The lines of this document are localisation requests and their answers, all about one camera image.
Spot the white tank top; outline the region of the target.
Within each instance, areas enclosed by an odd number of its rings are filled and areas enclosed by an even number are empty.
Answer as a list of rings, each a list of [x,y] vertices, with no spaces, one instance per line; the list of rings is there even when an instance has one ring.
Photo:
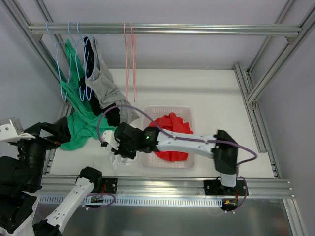
[[[117,170],[120,167],[131,165],[137,161],[137,156],[134,159],[123,158],[120,155],[114,155],[111,148],[107,148],[106,150],[108,154],[107,167],[110,170]]]

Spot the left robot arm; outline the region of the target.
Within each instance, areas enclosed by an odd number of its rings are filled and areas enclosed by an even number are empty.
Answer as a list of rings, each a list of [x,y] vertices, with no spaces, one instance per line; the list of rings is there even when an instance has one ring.
[[[67,118],[23,129],[18,118],[0,122],[0,140],[17,147],[18,157],[0,158],[0,234],[60,236],[85,197],[102,188],[102,173],[85,167],[73,189],[45,219],[33,223],[39,203],[46,152],[70,142]]]

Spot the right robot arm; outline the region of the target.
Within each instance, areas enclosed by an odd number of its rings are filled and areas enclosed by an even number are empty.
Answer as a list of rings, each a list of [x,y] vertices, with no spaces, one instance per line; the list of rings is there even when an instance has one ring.
[[[238,143],[224,130],[213,136],[178,133],[148,126],[144,130],[121,123],[114,131],[115,154],[133,159],[137,152],[184,152],[210,158],[220,173],[220,190],[231,195],[237,190]]]

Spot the black tank top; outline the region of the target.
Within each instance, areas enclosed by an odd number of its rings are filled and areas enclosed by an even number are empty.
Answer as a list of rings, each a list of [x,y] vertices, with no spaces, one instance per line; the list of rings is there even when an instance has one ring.
[[[113,76],[103,60],[97,39],[92,38],[90,41],[94,52],[94,68],[86,85],[92,90],[89,101],[91,110],[95,116],[99,116],[106,109],[124,100],[124,96],[114,83]]]

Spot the light blue hanger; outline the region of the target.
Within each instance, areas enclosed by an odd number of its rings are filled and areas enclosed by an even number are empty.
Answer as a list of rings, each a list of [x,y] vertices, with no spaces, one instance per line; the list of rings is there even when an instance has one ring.
[[[79,79],[79,97],[81,101],[90,101],[92,90],[87,87],[86,81],[91,76],[94,68],[94,52],[91,46],[91,41],[88,36],[83,37],[80,33],[80,23],[77,23],[77,33],[83,43],[83,76]]]
[[[81,64],[80,59],[78,57],[78,42],[82,41],[82,37],[79,40],[75,40],[71,34],[70,30],[71,22],[67,24],[67,32],[69,37],[71,38],[74,45],[71,44],[70,39],[66,40],[66,53],[67,53],[67,60],[70,69],[69,79],[71,82],[68,82],[70,86],[74,90],[78,91],[78,95],[80,100],[83,102],[85,98],[85,78],[86,78],[86,71],[85,71],[85,61]]]
[[[59,82],[61,83],[63,80],[62,80],[62,77],[61,77],[61,70],[60,70],[59,61],[58,61],[59,43],[57,42],[57,40],[55,39],[54,35],[50,31],[49,23],[50,23],[49,21],[46,22],[46,30],[47,30],[50,38],[52,39],[52,41],[53,41],[53,43],[55,45],[55,48],[56,48],[55,62],[56,62],[56,66],[57,66],[57,73],[58,73],[58,77],[59,77]],[[67,101],[67,92],[64,93],[62,87],[60,87],[60,92],[61,92],[62,100],[66,102]]]

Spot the pink hanger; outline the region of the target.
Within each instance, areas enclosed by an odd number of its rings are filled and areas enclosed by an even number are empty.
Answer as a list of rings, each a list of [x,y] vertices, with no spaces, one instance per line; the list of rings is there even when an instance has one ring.
[[[126,33],[126,23],[123,23],[124,44],[125,44],[125,61],[126,61],[126,101],[128,101],[128,89],[129,89],[129,50],[130,50],[130,38]]]
[[[136,102],[136,35],[133,32],[132,23],[130,23],[130,35],[132,45],[133,101]]]

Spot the front aluminium rail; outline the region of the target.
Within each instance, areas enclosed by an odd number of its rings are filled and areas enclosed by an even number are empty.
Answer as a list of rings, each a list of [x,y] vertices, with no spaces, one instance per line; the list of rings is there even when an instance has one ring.
[[[204,196],[205,178],[189,177],[116,177],[117,195],[192,197]],[[41,192],[67,194],[74,187],[76,176],[45,175]],[[294,199],[290,182],[285,179],[247,178],[248,197],[258,199]]]

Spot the aluminium hanging rail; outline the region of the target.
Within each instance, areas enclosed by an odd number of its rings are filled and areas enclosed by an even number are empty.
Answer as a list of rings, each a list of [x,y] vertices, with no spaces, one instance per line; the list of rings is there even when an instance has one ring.
[[[77,33],[77,23],[72,22],[71,34]],[[68,23],[49,23],[52,34],[68,34]],[[134,34],[194,34],[194,35],[262,35],[296,36],[301,31],[296,25],[194,25],[194,24],[133,24]],[[46,34],[46,23],[31,23],[32,34]],[[80,23],[81,34],[123,34],[123,23]],[[130,23],[126,23],[130,33]]]

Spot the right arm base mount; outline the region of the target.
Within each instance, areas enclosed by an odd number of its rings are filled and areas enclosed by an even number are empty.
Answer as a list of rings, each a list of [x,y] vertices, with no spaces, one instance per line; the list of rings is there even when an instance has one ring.
[[[247,196],[248,190],[246,187],[246,181],[241,178],[237,178],[235,187],[226,187],[221,184],[221,178],[206,179],[203,181],[204,192],[206,196]]]

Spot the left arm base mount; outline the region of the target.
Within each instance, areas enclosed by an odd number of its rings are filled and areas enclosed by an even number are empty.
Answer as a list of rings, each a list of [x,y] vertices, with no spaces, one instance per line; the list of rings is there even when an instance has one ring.
[[[114,177],[103,177],[101,181],[101,193],[116,194],[118,187],[118,179]]]

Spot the right aluminium frame post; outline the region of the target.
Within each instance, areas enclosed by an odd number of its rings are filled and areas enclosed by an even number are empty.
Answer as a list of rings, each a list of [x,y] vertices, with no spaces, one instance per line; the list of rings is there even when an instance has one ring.
[[[259,152],[268,152],[271,149],[271,144],[267,134],[261,110],[259,107],[258,99],[263,94],[267,86],[285,67],[293,55],[302,46],[307,37],[315,28],[315,7],[311,8],[303,17],[302,22],[299,24],[302,28],[297,36],[286,36],[286,44],[276,56],[274,62],[268,68],[267,72],[259,79],[254,85],[252,82],[253,72],[255,67],[258,66],[262,56],[272,44],[273,36],[268,36],[264,39],[259,51],[257,52],[254,60],[248,69],[244,69],[240,63],[235,63],[233,70],[239,85],[241,96],[245,105],[248,119],[252,128],[254,140]]]

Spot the green tank top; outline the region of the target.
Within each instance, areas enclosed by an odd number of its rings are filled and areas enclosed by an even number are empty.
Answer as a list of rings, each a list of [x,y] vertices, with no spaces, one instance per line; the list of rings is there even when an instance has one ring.
[[[107,118],[103,118],[99,128],[97,128],[100,115],[95,116],[93,114],[89,102],[87,100],[82,102],[78,91],[74,90],[68,82],[62,81],[60,87],[63,88],[64,93],[67,92],[67,100],[74,108],[74,112],[67,116],[67,124],[71,134],[70,142],[62,144],[60,149],[73,151],[82,148],[89,138],[98,139],[97,131],[102,133],[106,130],[114,131],[116,129],[108,124]]]

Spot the grey tank top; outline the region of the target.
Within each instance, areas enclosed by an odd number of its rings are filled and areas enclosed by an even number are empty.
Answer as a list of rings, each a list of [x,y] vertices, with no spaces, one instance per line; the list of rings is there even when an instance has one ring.
[[[95,53],[94,67],[91,76],[86,80],[86,86],[92,91],[91,100],[95,100],[94,106],[97,109],[97,114],[99,115],[109,107],[117,105],[117,108],[106,114],[108,124],[117,126],[122,122],[132,123],[139,118],[139,115],[134,109],[124,107],[124,105],[130,103],[114,83],[113,76],[103,60],[96,38],[92,39],[92,49]]]

